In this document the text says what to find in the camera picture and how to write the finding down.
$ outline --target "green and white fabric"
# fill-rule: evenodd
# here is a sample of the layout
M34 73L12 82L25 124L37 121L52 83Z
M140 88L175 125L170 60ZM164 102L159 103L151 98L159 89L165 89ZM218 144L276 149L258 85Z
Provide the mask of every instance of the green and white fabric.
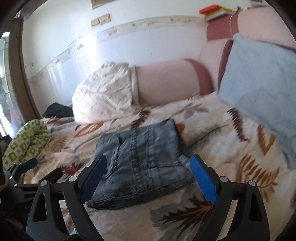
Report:
M15 135L2 156L4 169L12 163L23 163L36 158L50 141L47 126L40 120L25 124Z

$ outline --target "denim garment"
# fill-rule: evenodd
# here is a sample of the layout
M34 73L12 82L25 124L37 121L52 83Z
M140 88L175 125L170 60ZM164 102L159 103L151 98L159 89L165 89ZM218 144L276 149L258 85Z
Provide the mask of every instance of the denim garment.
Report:
M87 205L119 209L150 201L194 182L189 158L172 119L102 135L95 156L107 171Z

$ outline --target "wall outlet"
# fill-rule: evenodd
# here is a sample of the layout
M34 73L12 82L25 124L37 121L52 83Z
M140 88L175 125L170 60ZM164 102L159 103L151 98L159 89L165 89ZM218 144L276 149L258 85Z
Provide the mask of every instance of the wall outlet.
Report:
M91 26L93 27L98 24L103 25L103 24L108 23L110 21L111 21L110 14L106 14L106 15L103 15L101 17L91 20Z

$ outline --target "floral blanket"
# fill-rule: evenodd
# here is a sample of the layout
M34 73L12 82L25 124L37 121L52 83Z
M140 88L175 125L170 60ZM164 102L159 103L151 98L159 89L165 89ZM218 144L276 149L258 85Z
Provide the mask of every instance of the floral blanket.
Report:
M222 104L216 93L204 97L144 108L139 114L104 123L81 126L73 118L43 119L52 133L40 153L38 166L25 177L36 183L56 167L63 180L90 165L102 133L129 130L173 118L190 149L219 175L232 181L256 181L264 200L271 240L287 224L296 205L296 173L289 170L275 137L264 127ZM220 238L227 234L235 211L231 205ZM66 205L62 212L70 233L74 232ZM102 237L108 240L191 241L212 206L197 185L190 185L151 202L121 210L86 207Z

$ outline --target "light blue towel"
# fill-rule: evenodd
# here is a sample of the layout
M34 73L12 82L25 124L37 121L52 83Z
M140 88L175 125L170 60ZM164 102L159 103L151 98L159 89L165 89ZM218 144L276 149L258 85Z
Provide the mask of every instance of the light blue towel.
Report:
M296 168L296 54L234 35L219 98L276 136Z

